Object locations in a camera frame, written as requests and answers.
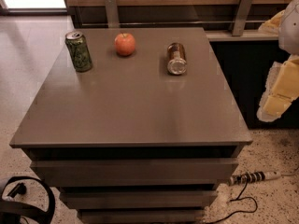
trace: black cable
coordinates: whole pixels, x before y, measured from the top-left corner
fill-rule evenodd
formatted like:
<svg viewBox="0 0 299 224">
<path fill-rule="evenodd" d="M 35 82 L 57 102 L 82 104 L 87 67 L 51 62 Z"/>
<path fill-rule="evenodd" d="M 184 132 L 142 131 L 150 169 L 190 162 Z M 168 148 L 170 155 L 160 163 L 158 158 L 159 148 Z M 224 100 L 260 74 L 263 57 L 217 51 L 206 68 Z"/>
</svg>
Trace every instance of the black cable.
<svg viewBox="0 0 299 224">
<path fill-rule="evenodd" d="M 21 217 L 21 219 L 26 221 L 26 224 L 29 224 L 28 220 L 25 217 Z"/>
<path fill-rule="evenodd" d="M 224 218 L 222 218 L 222 219 L 219 219 L 219 220 L 216 220 L 216 221 L 212 221 L 212 222 L 204 222 L 204 223 L 205 223 L 205 224 L 214 224 L 214 223 L 218 223 L 218 222 L 221 222 L 221 221 L 223 221 L 223 220 L 225 220 L 225 219 L 231 217 L 232 215 L 234 215 L 234 214 L 236 214 L 236 213 L 255 213 L 256 210 L 258 209 L 258 204 L 257 204 L 256 200 L 255 200 L 254 198 L 252 198 L 252 197 L 244 197 L 244 198 L 240 198 L 240 196 L 242 195 L 242 193 L 243 193 L 244 190 L 246 189 L 247 184 L 248 184 L 248 181 L 246 181 L 244 188 L 241 190 L 241 192 L 240 192 L 240 194 L 237 196 L 237 198 L 230 200 L 230 202 L 237 202 L 237 201 L 242 201 L 242 200 L 245 200 L 245 199 L 251 199 L 251 200 L 253 200 L 254 203 L 255 203 L 255 209 L 254 209 L 253 211 L 243 211 L 243 210 L 238 210 L 238 211 L 235 211 L 235 212 L 231 213 L 230 215 L 228 215 L 227 217 L 224 217 Z"/>
</svg>

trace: speckled floor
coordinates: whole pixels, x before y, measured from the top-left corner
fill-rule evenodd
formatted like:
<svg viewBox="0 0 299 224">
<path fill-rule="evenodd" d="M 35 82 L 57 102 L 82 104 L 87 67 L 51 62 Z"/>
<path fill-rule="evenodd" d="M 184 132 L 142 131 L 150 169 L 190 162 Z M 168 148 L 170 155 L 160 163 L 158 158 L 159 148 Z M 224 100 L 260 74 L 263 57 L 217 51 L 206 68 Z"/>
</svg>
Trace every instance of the speckled floor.
<svg viewBox="0 0 299 224">
<path fill-rule="evenodd" d="M 72 29 L 69 18 L 0 17 L 0 177 L 31 175 L 30 160 L 21 150 L 9 146 L 24 113 L 64 45 L 61 37 Z M 41 49 L 45 43 L 51 49 Z M 256 171 L 291 173 L 299 164 L 299 130 L 251 130 L 253 143 L 238 157 L 235 174 Z M 47 207 L 45 193 L 33 182 L 22 200 Z M 206 208 L 206 222 L 221 219 L 236 210 L 252 210 L 253 201 L 228 203 L 243 186 L 221 184 L 216 201 Z M 77 213 L 58 200 L 53 224 L 79 224 Z M 242 197 L 256 199 L 254 214 L 238 213 L 222 223 L 297 224 L 299 219 L 299 174 L 278 180 L 248 184 Z"/>
</svg>

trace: black bag handle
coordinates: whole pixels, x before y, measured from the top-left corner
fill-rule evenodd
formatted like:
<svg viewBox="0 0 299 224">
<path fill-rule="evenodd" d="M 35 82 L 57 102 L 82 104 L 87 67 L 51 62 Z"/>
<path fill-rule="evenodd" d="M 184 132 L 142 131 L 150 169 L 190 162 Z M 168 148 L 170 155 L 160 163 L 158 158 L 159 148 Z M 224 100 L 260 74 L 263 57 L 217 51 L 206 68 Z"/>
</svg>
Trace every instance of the black bag handle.
<svg viewBox="0 0 299 224">
<path fill-rule="evenodd" d="M 45 212 L 35 206 L 27 203 L 6 201 L 2 198 L 3 192 L 8 184 L 20 180 L 34 180 L 38 182 L 47 192 L 49 197 L 48 210 Z M 54 194 L 47 184 L 43 181 L 33 178 L 31 176 L 13 176 L 0 180 L 0 213 L 15 214 L 24 217 L 29 217 L 40 224 L 50 224 L 55 212 L 55 198 Z"/>
</svg>

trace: drawer front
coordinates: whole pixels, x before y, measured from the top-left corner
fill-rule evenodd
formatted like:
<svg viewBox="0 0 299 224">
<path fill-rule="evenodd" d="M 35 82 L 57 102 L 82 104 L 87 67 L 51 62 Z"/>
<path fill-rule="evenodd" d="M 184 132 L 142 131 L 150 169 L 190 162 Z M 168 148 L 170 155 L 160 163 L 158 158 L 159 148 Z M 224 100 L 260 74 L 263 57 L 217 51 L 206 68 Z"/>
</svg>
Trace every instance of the drawer front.
<svg viewBox="0 0 299 224">
<path fill-rule="evenodd" d="M 161 211 L 79 211 L 78 217 L 89 224 L 95 223 L 152 223 L 152 222 L 194 222 L 203 216 L 202 210 Z"/>
<path fill-rule="evenodd" d="M 55 187 L 190 185 L 219 183 L 234 172 L 235 159 L 133 161 L 33 161 L 36 174 Z"/>
<path fill-rule="evenodd" d="M 60 199 L 71 209 L 205 207 L 216 191 L 115 191 L 62 193 Z"/>
</svg>

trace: metal canister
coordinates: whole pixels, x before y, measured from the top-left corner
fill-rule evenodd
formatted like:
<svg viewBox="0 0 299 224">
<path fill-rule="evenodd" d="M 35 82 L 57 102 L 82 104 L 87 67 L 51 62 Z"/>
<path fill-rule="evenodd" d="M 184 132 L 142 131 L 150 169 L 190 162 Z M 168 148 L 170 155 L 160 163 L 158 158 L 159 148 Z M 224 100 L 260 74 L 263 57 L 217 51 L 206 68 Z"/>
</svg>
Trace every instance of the metal canister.
<svg viewBox="0 0 299 224">
<path fill-rule="evenodd" d="M 81 31 L 73 31 L 65 35 L 65 44 L 69 50 L 74 68 L 78 72 L 85 72 L 93 67 L 86 38 Z"/>
<path fill-rule="evenodd" d="M 167 49 L 169 73 L 181 75 L 187 71 L 185 48 L 180 43 L 171 44 Z"/>
</svg>

